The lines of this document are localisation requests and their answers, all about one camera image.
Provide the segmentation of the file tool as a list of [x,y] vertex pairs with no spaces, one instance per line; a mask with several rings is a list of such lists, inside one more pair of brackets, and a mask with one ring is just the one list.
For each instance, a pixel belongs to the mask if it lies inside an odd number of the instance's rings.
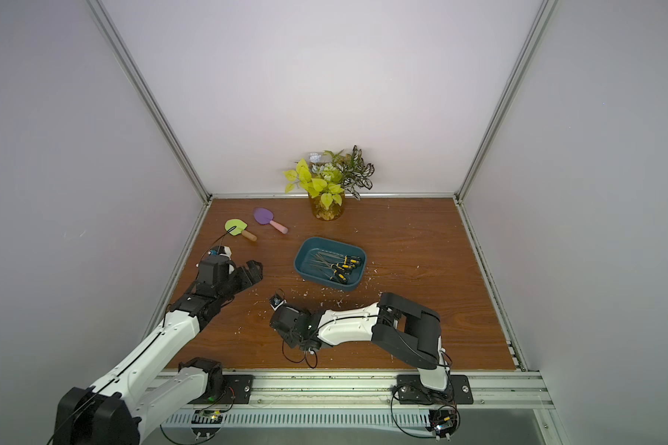
[[313,260],[311,261],[311,265],[320,269],[332,270],[335,274],[341,274],[342,276],[348,276],[354,270],[354,267],[348,263],[330,263],[329,261]]
[[315,255],[315,257],[311,259],[311,263],[319,268],[330,269],[336,274],[347,274],[345,267],[341,263],[334,263],[333,261],[323,258],[320,255]]
[[328,276],[328,280],[332,282],[343,285],[349,283],[348,275],[351,270],[346,265],[339,263],[312,263],[312,266],[321,271],[325,276]]
[[319,268],[319,267],[317,267],[317,266],[314,266],[312,263],[309,263],[309,265],[310,265],[311,267],[313,267],[313,268],[319,270],[319,271],[320,271],[322,274],[324,274],[325,276],[328,276],[328,279],[329,279],[330,281],[334,281],[334,282],[341,283],[341,282],[343,281],[343,280],[341,280],[341,278],[344,278],[344,281],[345,281],[346,276],[345,276],[344,274],[336,274],[334,271],[332,271],[332,270],[330,270],[330,269]]
[[343,271],[352,271],[356,270],[360,265],[361,261],[353,257],[344,257],[343,259],[336,259],[335,261],[329,261],[327,259],[317,258],[315,263],[321,264],[330,268],[337,268]]
[[331,254],[328,252],[320,253],[320,256],[323,258],[332,260],[332,261],[337,261],[338,263],[350,263],[350,264],[357,264],[360,265],[362,263],[362,259],[356,256],[350,256],[350,255],[337,255],[337,254]]

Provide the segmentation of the teal plastic storage box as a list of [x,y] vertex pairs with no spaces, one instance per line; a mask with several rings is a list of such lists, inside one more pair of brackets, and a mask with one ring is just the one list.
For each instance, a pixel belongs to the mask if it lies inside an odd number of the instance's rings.
[[300,246],[293,265],[305,281],[351,292],[363,279],[367,254],[354,245],[324,237],[310,237]]

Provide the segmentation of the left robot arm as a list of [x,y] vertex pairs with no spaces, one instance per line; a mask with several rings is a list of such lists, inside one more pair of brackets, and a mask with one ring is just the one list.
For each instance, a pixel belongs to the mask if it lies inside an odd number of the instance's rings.
[[89,387],[61,398],[49,443],[139,444],[188,403],[222,400],[223,367],[211,359],[180,363],[166,383],[157,389],[150,384],[224,306],[262,279],[259,261],[237,266],[229,248],[209,252],[187,292],[130,354]]

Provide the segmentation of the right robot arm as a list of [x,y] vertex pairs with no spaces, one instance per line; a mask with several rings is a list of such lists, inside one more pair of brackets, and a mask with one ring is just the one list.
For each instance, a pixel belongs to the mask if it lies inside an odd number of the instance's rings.
[[449,390],[450,366],[443,351],[441,316],[413,300],[384,292],[380,300],[348,311],[311,313],[275,295],[270,326],[292,349],[315,354],[344,343],[370,342],[419,370],[421,386]]

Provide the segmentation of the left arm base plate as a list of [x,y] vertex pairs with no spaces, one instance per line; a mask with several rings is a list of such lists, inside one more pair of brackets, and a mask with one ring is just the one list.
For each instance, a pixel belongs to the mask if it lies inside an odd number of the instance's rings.
[[253,382],[254,375],[225,374],[216,384],[215,389],[207,389],[202,396],[190,403],[246,405],[250,403]]

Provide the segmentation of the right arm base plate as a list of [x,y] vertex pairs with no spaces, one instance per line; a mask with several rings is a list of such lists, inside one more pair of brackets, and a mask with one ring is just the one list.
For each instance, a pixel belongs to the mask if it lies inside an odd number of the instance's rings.
[[450,375],[445,378],[445,384],[443,390],[430,389],[421,383],[419,375],[398,375],[392,387],[392,395],[404,405],[474,404],[471,383],[467,376]]

